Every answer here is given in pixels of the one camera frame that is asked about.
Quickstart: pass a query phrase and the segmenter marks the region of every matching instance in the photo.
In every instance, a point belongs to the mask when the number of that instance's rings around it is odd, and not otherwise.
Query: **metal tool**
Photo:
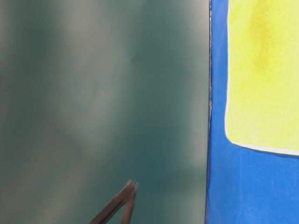
[[[121,224],[129,224],[134,208],[137,183],[129,181],[127,185],[117,194],[106,207],[90,222],[90,224],[105,224],[124,205]]]

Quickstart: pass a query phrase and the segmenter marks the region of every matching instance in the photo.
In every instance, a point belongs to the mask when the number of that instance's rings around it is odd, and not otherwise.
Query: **blue painted surface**
[[[228,0],[212,0],[212,116],[207,224],[299,223],[299,157],[231,144],[224,132]]]

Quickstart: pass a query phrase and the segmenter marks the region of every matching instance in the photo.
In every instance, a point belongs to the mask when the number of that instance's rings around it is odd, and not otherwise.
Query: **teal background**
[[[0,223],[203,223],[208,1],[0,1]],[[118,213],[111,223],[119,223]]]

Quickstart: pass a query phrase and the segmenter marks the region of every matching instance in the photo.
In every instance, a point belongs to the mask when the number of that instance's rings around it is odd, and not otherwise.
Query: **yellow paint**
[[[299,154],[299,0],[230,0],[226,135]]]

